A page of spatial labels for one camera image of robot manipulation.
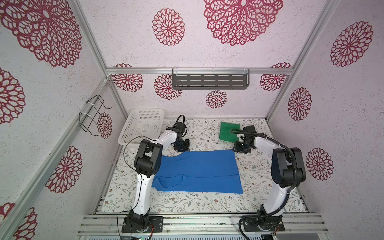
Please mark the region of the green tank top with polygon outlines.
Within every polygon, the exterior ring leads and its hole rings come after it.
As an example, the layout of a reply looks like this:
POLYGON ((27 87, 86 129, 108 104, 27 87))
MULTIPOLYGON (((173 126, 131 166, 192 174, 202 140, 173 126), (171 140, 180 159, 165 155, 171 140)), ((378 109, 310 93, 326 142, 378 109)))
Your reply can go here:
POLYGON ((235 143, 239 140, 236 134, 231 133, 231 130, 240 130, 241 125, 221 122, 219 139, 226 142, 235 143))

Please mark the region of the blue tank top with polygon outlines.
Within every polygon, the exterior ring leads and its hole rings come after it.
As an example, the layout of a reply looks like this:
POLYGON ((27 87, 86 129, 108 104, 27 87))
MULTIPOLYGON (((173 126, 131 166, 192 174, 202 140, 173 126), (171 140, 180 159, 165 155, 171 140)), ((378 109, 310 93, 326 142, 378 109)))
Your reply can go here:
POLYGON ((232 150, 163 156, 152 187, 160 192, 244 193, 232 150))

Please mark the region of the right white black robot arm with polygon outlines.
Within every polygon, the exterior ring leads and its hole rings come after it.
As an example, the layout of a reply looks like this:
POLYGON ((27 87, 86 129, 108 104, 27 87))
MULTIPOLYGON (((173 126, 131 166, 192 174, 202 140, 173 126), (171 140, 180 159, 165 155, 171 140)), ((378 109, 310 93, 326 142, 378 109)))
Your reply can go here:
POLYGON ((254 126, 246 126, 242 130, 232 129, 231 133, 240 135, 242 139, 235 142, 234 152, 248 154, 257 149, 272 158, 271 177, 274 184, 270 195, 256 216, 244 217, 242 222, 256 221, 264 224, 277 220, 290 193, 306 180, 301 149, 290 148, 264 133, 257 133, 254 126))

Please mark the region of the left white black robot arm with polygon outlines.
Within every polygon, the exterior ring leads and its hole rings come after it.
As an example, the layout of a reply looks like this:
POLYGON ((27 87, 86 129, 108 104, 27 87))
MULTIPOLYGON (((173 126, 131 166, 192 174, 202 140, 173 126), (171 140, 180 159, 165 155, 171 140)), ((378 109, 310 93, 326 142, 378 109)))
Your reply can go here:
POLYGON ((141 140, 134 160, 137 192, 133 207, 125 218, 123 230, 144 232, 148 228, 153 229, 150 225, 150 195, 153 180, 161 167, 163 148, 173 146, 177 152, 189 151, 190 141, 183 139, 187 131, 184 122, 176 121, 158 138, 151 140, 145 137, 141 140))

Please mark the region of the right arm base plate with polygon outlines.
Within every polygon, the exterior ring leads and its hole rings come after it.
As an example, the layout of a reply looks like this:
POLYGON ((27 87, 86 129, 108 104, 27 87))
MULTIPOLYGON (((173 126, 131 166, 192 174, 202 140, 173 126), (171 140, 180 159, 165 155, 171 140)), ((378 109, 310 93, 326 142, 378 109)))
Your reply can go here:
POLYGON ((246 232, 280 232, 285 230, 283 216, 249 216, 243 217, 240 223, 246 232))

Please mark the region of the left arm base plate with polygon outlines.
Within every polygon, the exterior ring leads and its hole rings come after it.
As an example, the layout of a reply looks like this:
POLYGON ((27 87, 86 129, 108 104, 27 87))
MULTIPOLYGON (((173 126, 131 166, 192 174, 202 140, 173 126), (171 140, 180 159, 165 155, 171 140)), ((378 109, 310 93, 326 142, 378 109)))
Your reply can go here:
POLYGON ((161 233, 164 226, 163 216, 149 216, 143 220, 131 220, 128 216, 124 218, 122 233, 161 233))

